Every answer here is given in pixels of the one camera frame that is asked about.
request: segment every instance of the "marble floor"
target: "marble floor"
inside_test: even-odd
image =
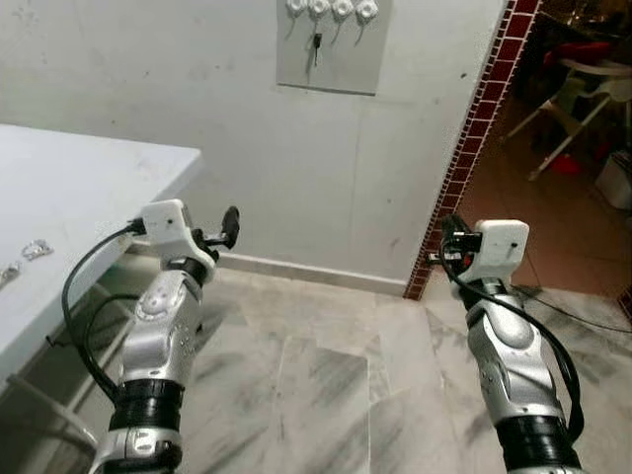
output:
[[[627,324],[607,300],[538,297]],[[576,447],[585,468],[629,474],[632,337],[532,299],[526,306],[567,345],[582,377],[587,427]],[[413,302],[220,270],[205,289],[198,345],[182,412],[183,473],[506,472],[464,310],[442,273]]]

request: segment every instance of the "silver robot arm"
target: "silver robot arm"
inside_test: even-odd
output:
[[[448,265],[448,275],[458,276],[478,290],[452,283],[454,294],[468,310],[468,346],[479,367],[481,391],[508,472],[585,473],[572,448],[553,377],[542,357],[541,332],[510,309],[479,294],[521,308],[507,288],[522,260],[528,226],[517,220],[487,220],[479,221],[471,232],[458,216],[449,216],[443,223],[443,235],[440,256]],[[429,260],[441,262],[434,255]]]
[[[161,474],[180,464],[180,408],[196,352],[201,289],[218,257],[208,246],[232,248],[239,232],[235,207],[226,212],[222,232],[209,237],[192,229],[177,199],[146,206],[141,218],[162,272],[136,303],[122,346],[115,412],[90,474]]]

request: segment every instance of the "white chair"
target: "white chair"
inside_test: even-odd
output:
[[[544,158],[540,166],[529,174],[528,179],[530,181],[535,181],[540,173],[555,160],[562,150],[575,139],[610,101],[625,103],[626,142],[628,146],[630,146],[632,142],[632,137],[630,136],[630,130],[632,129],[632,67],[609,61],[604,61],[599,66],[590,66],[571,59],[561,59],[559,62],[570,68],[570,72],[562,88],[538,107],[533,114],[519,123],[505,137],[501,138],[503,142],[509,140],[541,112],[548,113],[564,127],[568,136],[551,154]],[[601,78],[601,83],[594,91],[587,92],[586,81],[577,77],[577,72],[598,76]],[[571,115],[572,105],[575,103],[577,97],[589,98],[594,96],[603,96],[603,98],[586,118],[579,121]]]

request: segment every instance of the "cable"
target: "cable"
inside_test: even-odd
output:
[[[86,265],[86,263],[106,244],[112,242],[117,239],[121,235],[125,235],[128,233],[141,234],[144,233],[145,229],[142,223],[142,219],[134,219],[126,225],[123,229],[115,232],[114,234],[109,235],[97,245],[95,245],[92,249],[88,251],[86,255],[84,255],[81,260],[74,266],[72,271],[70,271],[70,275],[66,279],[66,282],[63,284],[63,289],[61,290],[61,311],[63,312],[63,319],[66,324],[66,328],[68,329],[68,334],[70,335],[70,340],[72,344],[77,348],[77,352],[81,357],[81,360],[86,365],[88,372],[95,379],[95,382],[101,387],[104,393],[108,396],[110,400],[114,403],[115,398],[117,396],[117,385],[108,377],[108,375],[99,367],[98,364],[94,363],[94,358],[90,358],[90,354],[87,349],[83,346],[82,342],[79,340],[79,337],[75,333],[74,328],[72,327],[72,315],[70,314],[70,304],[68,303],[68,292],[70,291],[70,286],[72,285],[73,280],[77,277],[77,274],[81,270],[81,268]]]
[[[91,364],[99,366],[99,363],[97,362],[97,359],[95,358],[92,352],[92,349],[90,348],[90,333],[92,332],[92,327],[94,326],[94,323],[97,320],[97,316],[99,315],[99,313],[103,310],[103,308],[105,308],[108,304],[110,304],[113,301],[119,301],[122,299],[136,300],[138,298],[139,296],[137,294],[126,294],[126,293],[113,294],[111,296],[108,296],[106,299],[104,299],[99,304],[99,306],[97,306],[97,309],[95,309],[95,311],[92,313],[92,315],[88,319],[88,322],[86,323],[86,327],[83,332],[83,339],[81,341],[81,344],[83,345],[83,347],[86,349],[86,352],[88,353],[88,358],[90,359]]]
[[[519,291],[520,293],[528,296],[530,299],[533,299],[535,301],[537,301],[540,304],[543,304],[544,306],[548,306],[551,309],[554,309],[555,311],[557,311],[558,313],[562,313],[565,316],[568,316],[571,319],[575,319],[577,321],[581,321],[584,324],[588,324],[589,326],[595,326],[596,328],[600,328],[600,329],[605,329],[607,331],[614,331],[616,333],[622,333],[622,334],[632,334],[632,330],[629,329],[623,329],[623,328],[613,328],[611,326],[606,326],[604,324],[599,324],[596,323],[595,321],[589,321],[588,319],[584,319],[581,318],[573,313],[569,313],[568,311],[564,311],[562,308],[559,308],[553,304],[547,303],[546,301],[543,301],[539,298],[536,298],[535,296],[533,296],[531,293],[529,293],[528,291],[525,291],[524,289],[522,289],[519,286],[515,286],[512,284],[512,288],[515,289],[516,291]]]
[[[441,266],[450,277],[450,279],[452,279],[460,287],[471,291],[480,298],[490,301],[491,303],[498,304],[499,306],[502,306],[517,314],[525,321],[537,328],[542,336],[544,336],[544,338],[546,338],[546,340],[550,343],[553,354],[555,355],[555,359],[557,360],[557,364],[560,367],[560,372],[562,373],[564,384],[566,385],[569,396],[571,398],[571,414],[569,416],[568,434],[571,442],[576,441],[584,430],[584,412],[582,411],[581,405],[580,378],[577,374],[577,370],[575,369],[575,365],[573,364],[571,356],[566,351],[566,348],[562,345],[562,343],[560,343],[560,341],[553,335],[553,333],[546,329],[546,327],[538,320],[530,316],[526,311],[517,308],[512,304],[509,304],[490,294],[484,293],[483,291],[475,288],[471,284],[466,283],[461,278],[459,278],[454,270],[447,264],[447,261],[445,259],[445,247],[453,243],[455,242],[451,240],[443,240],[441,241],[441,245],[438,250],[438,257],[441,261]]]

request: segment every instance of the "tiled floor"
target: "tiled floor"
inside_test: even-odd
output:
[[[606,300],[564,291],[539,296],[626,324]],[[413,302],[220,270],[204,300],[183,408],[181,472],[506,472],[467,349],[465,312],[443,274],[433,274],[422,302]],[[527,308],[576,359],[585,467],[629,474],[630,336],[596,332],[533,300]],[[70,461],[72,448],[63,456]],[[74,465],[48,472],[82,472]]]
[[[489,218],[529,224],[526,258],[515,282],[617,297],[632,281],[626,213],[607,203],[588,172],[563,175],[548,169],[536,182],[527,180],[544,157],[530,149],[533,129],[503,146],[499,140],[527,113],[516,102],[505,105],[459,212],[470,225]]]

